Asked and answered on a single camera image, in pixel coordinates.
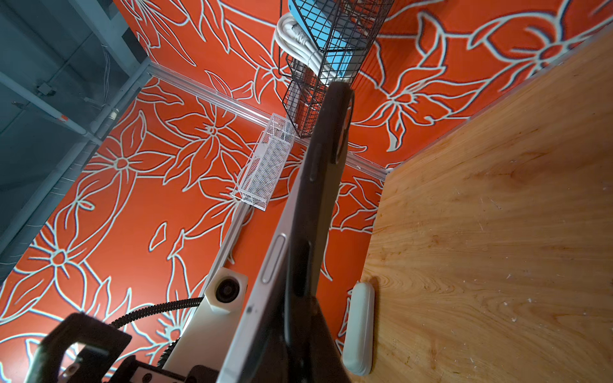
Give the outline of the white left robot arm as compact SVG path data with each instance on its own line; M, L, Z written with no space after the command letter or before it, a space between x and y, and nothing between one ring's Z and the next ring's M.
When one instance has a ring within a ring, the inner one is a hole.
M26 382L214 382L217 370L195 365L186 373L127 357L117 370L113 364L129 345L132 336L122 327L139 319L196 307L202 298L160 303L125 314L110 324L87 314L73 313L39 344L26 375Z

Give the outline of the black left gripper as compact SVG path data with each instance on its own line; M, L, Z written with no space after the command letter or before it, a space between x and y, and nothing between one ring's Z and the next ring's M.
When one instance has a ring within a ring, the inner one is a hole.
M83 313L64 319L41 341L26 382L215 382L219 372L195 365L186 373L128 357L107 377L132 336Z

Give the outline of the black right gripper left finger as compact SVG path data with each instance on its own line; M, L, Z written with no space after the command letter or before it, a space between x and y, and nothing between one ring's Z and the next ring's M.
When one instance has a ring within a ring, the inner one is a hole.
M271 327L247 346L232 347L218 382L288 382L287 347L283 332Z

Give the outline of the silver phone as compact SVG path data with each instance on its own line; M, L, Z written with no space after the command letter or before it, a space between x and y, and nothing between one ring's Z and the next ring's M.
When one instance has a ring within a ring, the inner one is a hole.
M229 350L271 327L283 332L288 382L308 382L311 298L316 297L348 153L354 91L330 84L306 155Z

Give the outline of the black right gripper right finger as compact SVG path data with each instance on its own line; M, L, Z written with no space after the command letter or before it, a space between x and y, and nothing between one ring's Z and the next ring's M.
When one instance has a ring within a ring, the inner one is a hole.
M351 382L316 297L311 298L311 328L307 361L308 382Z

